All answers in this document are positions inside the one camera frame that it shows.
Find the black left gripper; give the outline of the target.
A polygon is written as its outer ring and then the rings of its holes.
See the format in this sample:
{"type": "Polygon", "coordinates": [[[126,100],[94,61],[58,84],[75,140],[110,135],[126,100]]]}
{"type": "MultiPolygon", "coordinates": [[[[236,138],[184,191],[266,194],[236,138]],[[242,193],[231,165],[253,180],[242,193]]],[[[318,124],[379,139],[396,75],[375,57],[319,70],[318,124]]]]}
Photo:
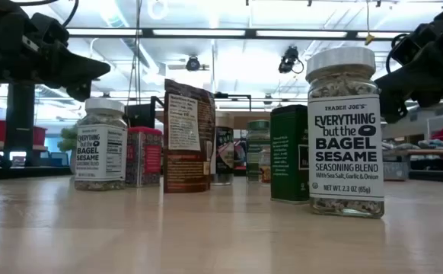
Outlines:
{"type": "Polygon", "coordinates": [[[91,81],[110,72],[110,65],[68,51],[68,39],[54,18],[0,9],[0,83],[68,86],[70,97],[85,102],[91,81]]]}

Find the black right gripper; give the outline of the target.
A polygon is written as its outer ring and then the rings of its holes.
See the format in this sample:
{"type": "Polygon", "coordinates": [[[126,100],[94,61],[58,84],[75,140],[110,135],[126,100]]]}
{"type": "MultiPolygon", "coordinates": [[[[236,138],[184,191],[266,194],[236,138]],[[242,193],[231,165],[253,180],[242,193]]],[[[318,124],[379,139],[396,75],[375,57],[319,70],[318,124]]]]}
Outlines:
{"type": "Polygon", "coordinates": [[[430,107],[443,99],[443,21],[420,24],[412,33],[399,35],[389,57],[401,67],[374,81],[387,123],[408,114],[407,100],[430,107]]]}

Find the bagel seasoning jar white lid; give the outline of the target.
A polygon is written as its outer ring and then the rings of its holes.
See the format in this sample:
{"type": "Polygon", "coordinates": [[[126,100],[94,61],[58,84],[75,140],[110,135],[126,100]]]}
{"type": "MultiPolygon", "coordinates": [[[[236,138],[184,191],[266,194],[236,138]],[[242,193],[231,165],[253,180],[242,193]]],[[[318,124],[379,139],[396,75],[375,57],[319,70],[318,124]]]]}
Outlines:
{"type": "Polygon", "coordinates": [[[125,188],[128,126],[125,106],[105,97],[85,101],[77,123],[75,188],[84,191],[125,188]]]}
{"type": "Polygon", "coordinates": [[[381,218],[384,168],[381,110],[372,50],[340,47],[307,62],[311,210],[381,218]]]}

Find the red smoked paprika tin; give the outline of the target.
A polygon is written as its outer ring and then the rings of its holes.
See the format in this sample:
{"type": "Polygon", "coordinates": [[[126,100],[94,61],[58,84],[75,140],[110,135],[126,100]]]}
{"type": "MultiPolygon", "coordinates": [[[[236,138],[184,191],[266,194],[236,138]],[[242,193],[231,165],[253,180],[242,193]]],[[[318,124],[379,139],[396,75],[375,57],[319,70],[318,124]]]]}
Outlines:
{"type": "Polygon", "coordinates": [[[131,127],[127,135],[126,185],[160,186],[163,133],[145,126],[131,127]]]}

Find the small black box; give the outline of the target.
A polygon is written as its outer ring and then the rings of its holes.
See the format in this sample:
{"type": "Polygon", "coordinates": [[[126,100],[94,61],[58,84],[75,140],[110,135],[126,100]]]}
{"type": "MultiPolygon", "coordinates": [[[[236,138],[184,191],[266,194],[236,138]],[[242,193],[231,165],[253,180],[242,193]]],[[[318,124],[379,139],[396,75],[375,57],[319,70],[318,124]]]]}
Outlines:
{"type": "Polygon", "coordinates": [[[290,105],[270,115],[271,199],[309,202],[308,108],[290,105]]]}

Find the brown orange spice pouch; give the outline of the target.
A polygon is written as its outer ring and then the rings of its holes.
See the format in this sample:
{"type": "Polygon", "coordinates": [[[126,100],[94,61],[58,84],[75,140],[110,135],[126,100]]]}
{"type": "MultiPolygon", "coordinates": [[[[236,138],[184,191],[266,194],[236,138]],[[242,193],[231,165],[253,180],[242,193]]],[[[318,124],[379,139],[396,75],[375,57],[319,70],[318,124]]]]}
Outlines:
{"type": "Polygon", "coordinates": [[[214,96],[170,79],[164,81],[164,89],[164,192],[208,191],[215,142],[214,96]]]}

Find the tiny glass spice jar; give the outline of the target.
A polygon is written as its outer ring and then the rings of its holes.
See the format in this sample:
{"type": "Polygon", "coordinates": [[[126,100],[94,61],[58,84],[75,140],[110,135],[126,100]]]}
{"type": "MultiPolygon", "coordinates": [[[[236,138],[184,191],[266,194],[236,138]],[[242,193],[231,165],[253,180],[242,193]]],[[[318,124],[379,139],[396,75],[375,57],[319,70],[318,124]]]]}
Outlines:
{"type": "Polygon", "coordinates": [[[259,181],[262,184],[271,183],[271,149],[266,146],[262,149],[259,156],[259,181]]]}

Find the green-lid glass spice jar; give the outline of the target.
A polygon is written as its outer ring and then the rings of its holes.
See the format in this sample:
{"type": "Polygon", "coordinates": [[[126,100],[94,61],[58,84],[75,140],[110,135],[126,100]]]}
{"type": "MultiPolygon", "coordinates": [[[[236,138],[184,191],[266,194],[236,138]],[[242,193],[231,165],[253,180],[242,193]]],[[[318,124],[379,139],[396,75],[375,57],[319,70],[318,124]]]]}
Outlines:
{"type": "Polygon", "coordinates": [[[248,183],[258,183],[260,168],[260,152],[270,146],[270,122],[259,119],[247,124],[247,166],[246,178],[248,183]]]}

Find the black-label jar tan lid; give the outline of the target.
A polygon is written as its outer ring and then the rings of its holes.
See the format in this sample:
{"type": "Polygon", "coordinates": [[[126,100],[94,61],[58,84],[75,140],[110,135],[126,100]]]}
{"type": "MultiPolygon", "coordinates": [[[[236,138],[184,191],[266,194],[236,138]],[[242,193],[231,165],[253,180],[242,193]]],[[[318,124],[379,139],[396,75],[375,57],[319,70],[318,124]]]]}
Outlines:
{"type": "Polygon", "coordinates": [[[212,185],[231,185],[234,176],[234,120],[226,112],[215,116],[215,147],[212,158],[212,185]]]}

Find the green potted succulent plant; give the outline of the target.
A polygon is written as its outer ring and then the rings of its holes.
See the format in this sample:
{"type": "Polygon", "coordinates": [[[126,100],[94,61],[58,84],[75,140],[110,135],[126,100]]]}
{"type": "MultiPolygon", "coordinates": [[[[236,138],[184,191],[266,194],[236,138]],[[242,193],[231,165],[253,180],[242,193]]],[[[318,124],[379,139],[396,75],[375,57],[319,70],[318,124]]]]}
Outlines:
{"type": "Polygon", "coordinates": [[[65,127],[61,129],[60,137],[62,140],[58,142],[57,147],[61,152],[70,152],[69,166],[71,172],[75,172],[75,156],[76,156],[76,145],[77,145],[77,126],[65,127]]]}

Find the wooden workbench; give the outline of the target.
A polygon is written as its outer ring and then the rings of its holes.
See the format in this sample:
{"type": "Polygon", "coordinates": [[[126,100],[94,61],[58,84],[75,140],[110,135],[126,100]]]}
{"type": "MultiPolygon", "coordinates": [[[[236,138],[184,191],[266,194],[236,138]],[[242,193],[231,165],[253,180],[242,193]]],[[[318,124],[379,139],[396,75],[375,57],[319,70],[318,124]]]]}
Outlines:
{"type": "Polygon", "coordinates": [[[408,171],[443,171],[443,149],[405,149],[384,151],[385,160],[403,162],[408,171]]]}

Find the black monitor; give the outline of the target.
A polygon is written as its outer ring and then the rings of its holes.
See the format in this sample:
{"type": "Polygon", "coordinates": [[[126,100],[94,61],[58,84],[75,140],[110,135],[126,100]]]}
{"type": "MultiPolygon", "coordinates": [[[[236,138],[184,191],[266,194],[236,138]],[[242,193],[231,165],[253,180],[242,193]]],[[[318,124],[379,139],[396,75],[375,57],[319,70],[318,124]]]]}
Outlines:
{"type": "Polygon", "coordinates": [[[148,104],[125,106],[124,121],[129,127],[155,127],[155,99],[151,97],[148,104]]]}

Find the yellow hanging tag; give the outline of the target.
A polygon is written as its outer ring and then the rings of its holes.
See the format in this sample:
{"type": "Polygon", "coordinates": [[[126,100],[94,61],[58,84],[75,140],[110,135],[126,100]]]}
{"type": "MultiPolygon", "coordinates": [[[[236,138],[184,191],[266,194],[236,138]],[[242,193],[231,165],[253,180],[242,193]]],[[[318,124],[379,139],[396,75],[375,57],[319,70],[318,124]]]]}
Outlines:
{"type": "Polygon", "coordinates": [[[365,45],[368,46],[374,40],[374,36],[371,34],[371,28],[370,28],[370,0],[365,0],[365,7],[366,7],[365,45]]]}

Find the small patterned round tin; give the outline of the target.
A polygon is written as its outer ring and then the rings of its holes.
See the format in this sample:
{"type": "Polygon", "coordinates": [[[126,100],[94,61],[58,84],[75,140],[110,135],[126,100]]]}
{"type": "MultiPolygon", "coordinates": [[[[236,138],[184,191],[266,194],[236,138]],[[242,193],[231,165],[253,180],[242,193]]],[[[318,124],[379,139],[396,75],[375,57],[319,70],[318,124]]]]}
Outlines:
{"type": "Polygon", "coordinates": [[[405,181],[409,178],[409,164],[407,162],[384,162],[384,179],[405,181]]]}

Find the black overhead frame bar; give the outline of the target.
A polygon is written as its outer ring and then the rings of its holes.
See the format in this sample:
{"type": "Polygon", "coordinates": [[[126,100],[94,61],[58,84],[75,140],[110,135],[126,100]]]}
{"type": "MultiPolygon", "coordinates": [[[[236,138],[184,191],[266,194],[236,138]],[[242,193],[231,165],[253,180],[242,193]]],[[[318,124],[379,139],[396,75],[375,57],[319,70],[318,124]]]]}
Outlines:
{"type": "Polygon", "coordinates": [[[112,28],[71,27],[74,38],[135,38],[143,39],[229,39],[229,40],[351,40],[363,41],[363,30],[257,29],[257,28],[112,28]]]}

